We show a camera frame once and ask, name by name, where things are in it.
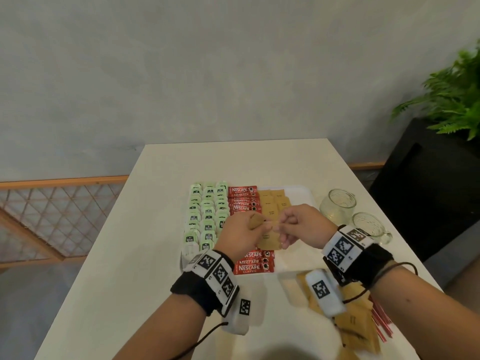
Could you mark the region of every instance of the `white tray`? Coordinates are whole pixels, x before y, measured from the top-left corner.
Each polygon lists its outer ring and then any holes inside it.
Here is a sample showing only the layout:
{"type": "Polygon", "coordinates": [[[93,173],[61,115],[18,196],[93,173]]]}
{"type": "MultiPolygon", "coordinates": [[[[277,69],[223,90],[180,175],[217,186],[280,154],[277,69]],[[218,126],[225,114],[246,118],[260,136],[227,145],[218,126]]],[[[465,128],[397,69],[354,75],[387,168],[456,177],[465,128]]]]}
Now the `white tray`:
{"type": "MultiPolygon", "coordinates": [[[[257,187],[258,190],[285,190],[285,196],[290,199],[292,206],[307,204],[317,208],[315,198],[309,188],[305,186],[257,187]]],[[[325,267],[321,250],[312,248],[301,241],[297,241],[287,250],[275,250],[275,272],[252,273],[242,276],[271,275],[284,272],[298,272],[325,267]]],[[[180,253],[180,271],[182,271],[182,253],[180,253]]]]}

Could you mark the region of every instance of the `person's left hand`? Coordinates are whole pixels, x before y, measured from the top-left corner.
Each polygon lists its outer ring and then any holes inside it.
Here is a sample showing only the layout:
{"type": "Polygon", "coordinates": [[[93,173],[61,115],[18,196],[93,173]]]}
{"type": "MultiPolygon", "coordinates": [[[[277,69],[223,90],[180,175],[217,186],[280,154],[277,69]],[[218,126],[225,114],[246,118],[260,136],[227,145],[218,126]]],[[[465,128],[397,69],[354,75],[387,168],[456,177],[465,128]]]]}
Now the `person's left hand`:
{"type": "Polygon", "coordinates": [[[272,229],[272,223],[266,221],[257,228],[250,230],[248,222],[255,211],[236,212],[225,220],[214,249],[221,251],[234,263],[242,259],[260,241],[263,234],[272,229]]]}

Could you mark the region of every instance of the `cord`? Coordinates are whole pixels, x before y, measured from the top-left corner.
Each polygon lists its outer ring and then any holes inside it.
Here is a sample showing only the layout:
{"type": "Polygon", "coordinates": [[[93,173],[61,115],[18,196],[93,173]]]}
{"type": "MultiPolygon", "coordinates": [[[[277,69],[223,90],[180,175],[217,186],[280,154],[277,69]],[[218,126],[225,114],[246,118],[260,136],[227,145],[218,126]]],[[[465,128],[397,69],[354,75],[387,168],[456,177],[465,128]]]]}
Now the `cord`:
{"type": "Polygon", "coordinates": [[[382,272],[380,272],[376,277],[375,279],[373,280],[373,282],[371,283],[371,285],[368,287],[368,288],[365,288],[364,290],[362,290],[362,292],[360,294],[357,294],[356,296],[354,297],[351,297],[349,299],[345,299],[343,301],[344,304],[347,304],[347,303],[350,303],[350,302],[353,302],[354,300],[357,300],[358,298],[360,298],[361,296],[363,296],[365,293],[367,293],[367,291],[369,291],[370,289],[372,289],[374,287],[375,284],[377,284],[377,282],[385,275],[387,274],[389,271],[391,271],[392,269],[395,269],[399,266],[404,266],[404,265],[409,265],[409,266],[412,266],[413,267],[413,270],[415,271],[415,275],[418,276],[419,272],[417,270],[417,267],[415,265],[413,265],[411,262],[408,262],[408,261],[403,261],[403,262],[397,262],[391,266],[389,266],[388,268],[386,268],[385,270],[383,270],[382,272]]]}
{"type": "Polygon", "coordinates": [[[228,325],[229,323],[228,322],[222,322],[222,323],[219,323],[218,325],[216,325],[215,327],[213,327],[210,331],[208,331],[208,333],[203,336],[197,343],[191,345],[188,349],[186,349],[185,351],[179,353],[177,356],[174,356],[172,357],[170,360],[178,360],[178,359],[181,359],[183,358],[185,355],[187,355],[190,351],[192,351],[193,349],[195,349],[198,345],[200,345],[202,343],[203,340],[205,340],[208,336],[210,336],[212,334],[212,332],[214,332],[217,328],[219,328],[220,326],[226,326],[228,325]]]}

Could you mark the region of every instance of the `hand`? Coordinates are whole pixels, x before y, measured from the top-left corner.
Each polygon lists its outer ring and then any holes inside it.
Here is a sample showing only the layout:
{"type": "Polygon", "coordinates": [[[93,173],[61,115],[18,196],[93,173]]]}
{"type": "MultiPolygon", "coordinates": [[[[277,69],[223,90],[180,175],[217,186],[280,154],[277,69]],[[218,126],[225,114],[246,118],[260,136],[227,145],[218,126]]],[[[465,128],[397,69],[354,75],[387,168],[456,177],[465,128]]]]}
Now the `hand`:
{"type": "Polygon", "coordinates": [[[242,259],[260,241],[263,234],[272,229],[272,223],[266,221],[257,228],[250,230],[248,222],[255,211],[237,212],[229,216],[223,226],[214,249],[221,251],[234,263],[242,259]]]}
{"type": "Polygon", "coordinates": [[[315,207],[307,204],[285,208],[280,213],[278,222],[273,231],[280,234],[283,249],[298,239],[309,246],[322,249],[338,228],[315,207]]]}

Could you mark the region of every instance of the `mug handle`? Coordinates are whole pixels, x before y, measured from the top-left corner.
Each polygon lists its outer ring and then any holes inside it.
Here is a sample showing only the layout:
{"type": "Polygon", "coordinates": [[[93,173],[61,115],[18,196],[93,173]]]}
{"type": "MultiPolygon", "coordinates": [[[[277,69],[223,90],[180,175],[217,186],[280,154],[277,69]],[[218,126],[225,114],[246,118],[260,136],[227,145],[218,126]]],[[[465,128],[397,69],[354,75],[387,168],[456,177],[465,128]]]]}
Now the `mug handle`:
{"type": "Polygon", "coordinates": [[[387,231],[379,237],[378,243],[380,245],[387,245],[390,241],[392,241],[392,239],[393,239],[392,233],[387,231]]]}

